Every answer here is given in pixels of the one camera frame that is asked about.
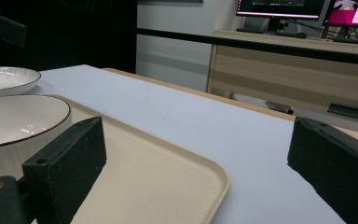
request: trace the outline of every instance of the beige tray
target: beige tray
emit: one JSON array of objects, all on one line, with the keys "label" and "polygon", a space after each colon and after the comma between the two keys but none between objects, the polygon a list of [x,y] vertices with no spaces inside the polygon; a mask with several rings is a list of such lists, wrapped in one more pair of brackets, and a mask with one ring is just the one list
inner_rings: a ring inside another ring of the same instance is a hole
[{"label": "beige tray", "polygon": [[224,168],[199,154],[66,101],[73,122],[103,117],[107,164],[73,223],[209,223],[229,186]]}]

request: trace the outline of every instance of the bowl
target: bowl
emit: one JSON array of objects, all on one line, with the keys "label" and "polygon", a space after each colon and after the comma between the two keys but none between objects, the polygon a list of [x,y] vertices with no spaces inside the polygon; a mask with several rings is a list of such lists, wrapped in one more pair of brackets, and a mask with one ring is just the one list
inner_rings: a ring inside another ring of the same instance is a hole
[{"label": "bowl", "polygon": [[36,86],[40,73],[26,68],[0,67],[0,96],[23,94]]},{"label": "bowl", "polygon": [[41,95],[0,97],[0,176],[23,176],[21,165],[69,128],[71,108]]}]

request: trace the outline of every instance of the monitor screen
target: monitor screen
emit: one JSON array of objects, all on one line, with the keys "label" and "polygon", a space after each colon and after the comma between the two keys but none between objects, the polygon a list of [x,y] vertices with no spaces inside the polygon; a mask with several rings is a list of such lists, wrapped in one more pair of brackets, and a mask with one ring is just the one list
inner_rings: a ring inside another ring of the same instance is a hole
[{"label": "monitor screen", "polygon": [[324,0],[238,0],[237,16],[317,21]]},{"label": "monitor screen", "polygon": [[358,0],[332,0],[324,25],[358,27]]}]

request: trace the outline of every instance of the black curtain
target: black curtain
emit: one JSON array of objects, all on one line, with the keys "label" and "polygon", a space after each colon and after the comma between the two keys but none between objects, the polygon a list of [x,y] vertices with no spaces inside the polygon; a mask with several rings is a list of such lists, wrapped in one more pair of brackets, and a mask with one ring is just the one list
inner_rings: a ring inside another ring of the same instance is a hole
[{"label": "black curtain", "polygon": [[135,73],[137,1],[0,0],[0,15],[27,26],[25,47],[0,40],[0,66],[37,71],[88,64]]}]

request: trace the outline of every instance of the brown rim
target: brown rim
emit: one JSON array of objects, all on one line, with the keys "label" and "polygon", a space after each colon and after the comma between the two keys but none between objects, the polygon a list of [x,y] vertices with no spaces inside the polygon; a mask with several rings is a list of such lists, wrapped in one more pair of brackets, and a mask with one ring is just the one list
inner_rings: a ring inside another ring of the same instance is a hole
[{"label": "brown rim", "polygon": [[5,90],[10,90],[10,89],[14,89],[14,88],[18,88],[18,87],[22,87],[22,86],[26,86],[26,85],[29,85],[29,84],[32,84],[34,82],[37,82],[41,77],[42,77],[42,74],[38,71],[35,71],[35,70],[32,70],[32,69],[29,69],[29,68],[23,68],[23,67],[11,67],[11,66],[0,66],[0,67],[7,67],[7,68],[20,68],[20,69],[26,69],[26,70],[30,70],[30,71],[34,71],[36,72],[39,76],[37,79],[35,79],[34,81],[32,82],[28,82],[28,83],[24,83],[22,85],[18,85],[18,86],[13,86],[13,87],[7,87],[7,88],[4,88],[4,89],[0,89],[0,91],[5,91]]},{"label": "brown rim", "polygon": [[[4,147],[4,146],[8,146],[8,145],[12,145],[12,144],[15,144],[15,143],[19,143],[19,142],[22,142],[22,141],[25,141],[25,140],[28,140],[28,139],[31,139],[31,138],[35,138],[37,136],[39,136],[40,134],[42,133],[47,133],[49,132],[50,130],[60,126],[64,121],[66,121],[69,116],[72,114],[72,109],[71,109],[71,106],[69,106],[68,103],[66,103],[64,100],[58,98],[58,97],[54,97],[54,96],[46,96],[46,95],[22,95],[22,96],[42,96],[42,97],[49,97],[49,98],[54,98],[54,99],[58,99],[58,100],[61,100],[63,101],[67,106],[68,106],[68,113],[66,114],[65,118],[63,118],[62,120],[60,120],[60,122],[56,123],[54,126],[51,126],[50,128],[44,130],[43,132],[40,132],[40,133],[36,133],[34,135],[31,135],[31,136],[28,136],[28,137],[24,137],[24,138],[21,138],[21,139],[18,139],[18,140],[14,140],[14,141],[10,141],[10,142],[5,142],[5,143],[2,143],[0,144],[0,147]],[[3,98],[3,97],[15,97],[15,96],[0,96],[0,98]]]}]

